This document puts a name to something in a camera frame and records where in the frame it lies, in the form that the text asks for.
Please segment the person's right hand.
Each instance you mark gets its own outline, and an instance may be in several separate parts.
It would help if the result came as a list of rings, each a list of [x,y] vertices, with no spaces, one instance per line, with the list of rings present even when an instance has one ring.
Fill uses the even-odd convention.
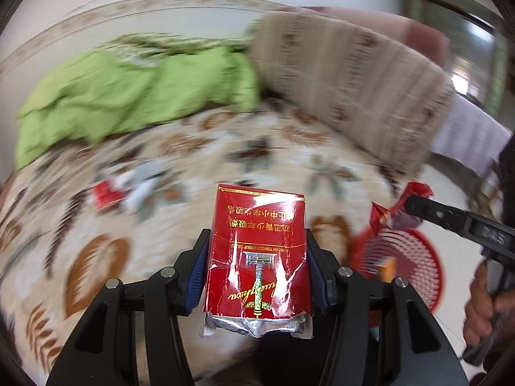
[[[514,339],[514,290],[504,291],[493,299],[487,292],[487,270],[482,262],[476,270],[470,286],[471,298],[467,302],[463,323],[463,339],[467,346],[477,345],[492,334],[492,318],[495,313],[509,313],[510,318],[503,325],[497,337],[497,344]]]

